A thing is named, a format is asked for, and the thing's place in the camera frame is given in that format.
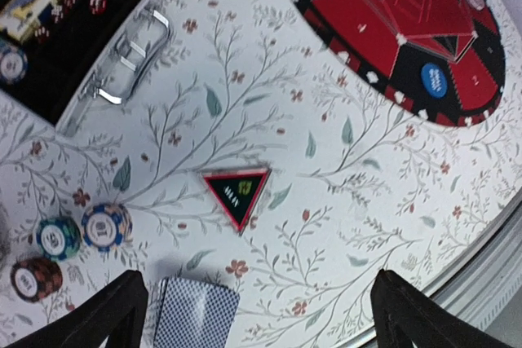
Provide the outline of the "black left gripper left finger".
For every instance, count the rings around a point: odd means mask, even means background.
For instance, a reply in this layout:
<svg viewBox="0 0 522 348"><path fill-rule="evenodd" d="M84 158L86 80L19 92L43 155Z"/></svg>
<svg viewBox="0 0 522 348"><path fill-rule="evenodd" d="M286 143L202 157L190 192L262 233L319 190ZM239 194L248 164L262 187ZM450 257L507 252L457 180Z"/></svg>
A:
<svg viewBox="0 0 522 348"><path fill-rule="evenodd" d="M139 347L148 290L139 271L127 270L68 315L12 347Z"/></svg>

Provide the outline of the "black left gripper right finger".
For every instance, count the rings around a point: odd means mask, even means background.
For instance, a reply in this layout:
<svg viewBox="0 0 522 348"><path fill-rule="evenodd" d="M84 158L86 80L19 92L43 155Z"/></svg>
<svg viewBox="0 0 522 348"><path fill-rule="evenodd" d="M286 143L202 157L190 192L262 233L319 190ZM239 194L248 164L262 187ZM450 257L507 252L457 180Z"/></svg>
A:
<svg viewBox="0 0 522 348"><path fill-rule="evenodd" d="M391 270L380 270L370 292L379 347L505 347L451 315Z"/></svg>

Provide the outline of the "blue small blind button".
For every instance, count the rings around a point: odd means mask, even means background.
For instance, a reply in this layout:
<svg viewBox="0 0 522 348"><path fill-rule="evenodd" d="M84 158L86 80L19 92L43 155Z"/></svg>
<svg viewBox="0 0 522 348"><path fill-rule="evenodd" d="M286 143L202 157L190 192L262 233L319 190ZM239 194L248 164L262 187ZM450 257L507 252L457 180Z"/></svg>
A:
<svg viewBox="0 0 522 348"><path fill-rule="evenodd" d="M421 68L421 80L427 93L436 99L442 99L448 92L448 82L441 67L426 63Z"/></svg>

